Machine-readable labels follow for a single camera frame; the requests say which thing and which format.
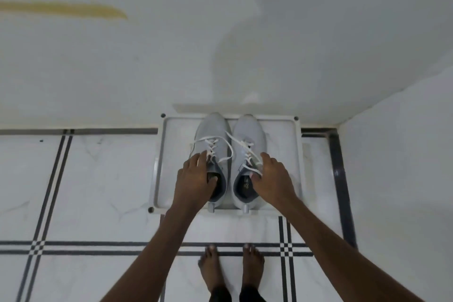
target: white sneaker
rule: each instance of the white sneaker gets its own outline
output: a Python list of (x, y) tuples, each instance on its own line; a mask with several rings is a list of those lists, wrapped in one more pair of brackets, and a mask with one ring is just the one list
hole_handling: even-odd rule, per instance
[(261, 175), (258, 166), (263, 165), (260, 153), (267, 150), (266, 135), (255, 117), (244, 115), (238, 119), (230, 137), (234, 153), (231, 163), (233, 202), (247, 214), (258, 202), (251, 175), (254, 172)]
[(214, 212), (225, 197), (229, 186), (229, 166), (232, 153), (230, 139), (230, 125), (219, 113), (206, 116), (197, 128), (195, 143), (190, 156), (207, 151), (207, 181), (217, 177), (217, 185), (208, 202), (208, 210)]

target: shoe insole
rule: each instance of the shoe insole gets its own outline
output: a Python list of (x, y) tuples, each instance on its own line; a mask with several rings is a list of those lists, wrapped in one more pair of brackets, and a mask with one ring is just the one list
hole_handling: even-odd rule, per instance
[(217, 177), (217, 185), (211, 195), (211, 200), (219, 197), (222, 194), (222, 176), (218, 173), (208, 173), (207, 174), (207, 181), (209, 181), (212, 177)]
[(253, 183), (249, 176), (241, 176), (237, 181), (236, 193), (243, 199), (254, 199), (258, 196), (256, 191), (253, 189)]

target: black pants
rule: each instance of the black pants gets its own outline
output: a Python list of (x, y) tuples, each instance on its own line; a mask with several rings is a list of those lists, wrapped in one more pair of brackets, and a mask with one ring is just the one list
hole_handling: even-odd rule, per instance
[[(252, 286), (245, 286), (242, 288), (241, 293), (239, 294), (240, 302), (266, 302), (261, 295), (258, 293), (258, 290)], [(211, 298), (209, 302), (231, 302), (231, 295), (228, 289), (223, 287), (217, 287), (212, 290)]]

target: shoelace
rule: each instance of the shoelace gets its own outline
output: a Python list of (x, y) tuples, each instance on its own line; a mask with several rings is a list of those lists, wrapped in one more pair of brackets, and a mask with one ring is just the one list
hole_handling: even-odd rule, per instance
[(225, 161), (225, 160), (229, 160), (233, 157), (233, 147), (230, 145), (230, 143), (228, 142), (227, 139), (225, 139), (224, 137), (222, 136), (205, 136), (203, 138), (199, 138), (198, 140), (196, 140), (194, 143), (191, 143), (190, 145), (192, 146), (192, 149), (190, 151), (190, 154), (189, 154), (189, 157), (192, 156), (192, 152), (193, 150), (195, 149), (195, 143), (199, 142), (199, 141), (204, 141), (206, 144), (207, 144), (207, 157), (211, 157), (211, 160), (214, 158), (214, 157), (217, 157), (216, 155), (216, 147), (217, 147), (217, 142), (219, 141), (219, 139), (223, 140), (226, 142), (226, 144), (228, 145), (228, 147), (230, 148), (230, 151), (231, 151), (231, 155), (230, 156), (225, 156), (224, 158), (221, 158), (217, 161), (218, 164), (220, 164), (221, 162)]
[[(236, 139), (235, 137), (233, 137), (229, 132), (225, 132), (225, 133), (229, 136), (230, 139), (232, 139), (233, 141), (237, 142), (242, 147), (244, 147), (244, 149), (246, 150), (246, 162), (250, 166), (253, 166), (252, 159), (256, 160), (256, 165), (263, 165), (263, 162), (261, 161), (260, 157), (257, 156), (250, 148), (250, 147), (252, 147), (254, 145), (253, 143), (246, 142), (246, 141), (240, 141), (240, 140)], [(256, 168), (252, 168), (250, 166), (247, 166), (245, 163), (242, 163), (242, 165), (239, 167), (239, 170), (241, 169), (241, 167), (244, 167), (247, 170), (250, 170), (250, 171), (258, 173), (260, 176), (263, 175), (259, 170), (257, 170)]]

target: wall stain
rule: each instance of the wall stain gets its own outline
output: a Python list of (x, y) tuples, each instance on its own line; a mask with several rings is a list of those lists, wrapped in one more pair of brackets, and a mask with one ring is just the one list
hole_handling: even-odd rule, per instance
[(126, 13), (109, 5), (60, 1), (0, 1), (0, 12), (35, 13), (77, 18), (127, 19)]

